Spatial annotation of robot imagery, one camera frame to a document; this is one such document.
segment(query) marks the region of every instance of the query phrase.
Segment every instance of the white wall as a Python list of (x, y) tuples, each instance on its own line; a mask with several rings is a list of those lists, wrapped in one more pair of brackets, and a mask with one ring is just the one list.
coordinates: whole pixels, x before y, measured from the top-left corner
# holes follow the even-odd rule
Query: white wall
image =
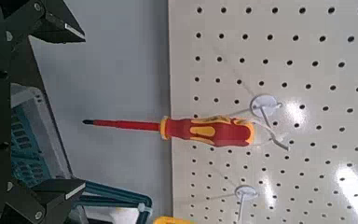
[(153, 199), (172, 214), (171, 144), (158, 133), (85, 126), (83, 119), (159, 121), (170, 113), (167, 0), (66, 0), (83, 44), (32, 39), (74, 173)]

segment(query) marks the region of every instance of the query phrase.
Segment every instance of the screwdriver tip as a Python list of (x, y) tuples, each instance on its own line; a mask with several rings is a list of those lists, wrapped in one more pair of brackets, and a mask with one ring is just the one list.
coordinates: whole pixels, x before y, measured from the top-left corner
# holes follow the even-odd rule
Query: screwdriver tip
[(94, 121), (92, 119), (83, 119), (84, 124), (93, 124)]

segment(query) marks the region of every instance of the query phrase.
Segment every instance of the pegboard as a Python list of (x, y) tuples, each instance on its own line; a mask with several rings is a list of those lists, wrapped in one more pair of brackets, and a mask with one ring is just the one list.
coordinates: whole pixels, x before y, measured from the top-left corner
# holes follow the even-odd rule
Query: pegboard
[(230, 195), (249, 185), (259, 197), (243, 223), (358, 223), (358, 1), (171, 0), (169, 11), (172, 117), (271, 94), (272, 128), (291, 147), (173, 139), (174, 216), (237, 223)]

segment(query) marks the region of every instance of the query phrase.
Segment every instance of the blue container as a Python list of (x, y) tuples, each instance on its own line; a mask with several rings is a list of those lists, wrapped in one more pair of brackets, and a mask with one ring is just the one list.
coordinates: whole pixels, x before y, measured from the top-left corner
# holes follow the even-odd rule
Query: blue container
[(51, 179), (21, 105), (11, 112), (11, 173), (28, 188)]

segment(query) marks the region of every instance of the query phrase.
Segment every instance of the yellow object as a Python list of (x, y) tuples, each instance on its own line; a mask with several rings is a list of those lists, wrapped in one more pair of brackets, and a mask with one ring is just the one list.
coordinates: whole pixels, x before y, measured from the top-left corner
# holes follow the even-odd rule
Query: yellow object
[(159, 132), (161, 133), (161, 138), (164, 140), (168, 140), (169, 137), (167, 137), (166, 133), (165, 133), (165, 128), (167, 127), (167, 119), (168, 117), (165, 116), (162, 120), (161, 123), (159, 124)]
[(208, 123), (230, 124), (230, 119), (223, 116), (214, 116), (207, 119), (192, 119), (191, 122), (195, 124), (208, 124)]
[(182, 220), (174, 217), (159, 217), (153, 224), (196, 224), (195, 222)]
[(190, 132), (208, 137), (213, 137), (216, 133), (213, 127), (192, 127), (190, 128)]

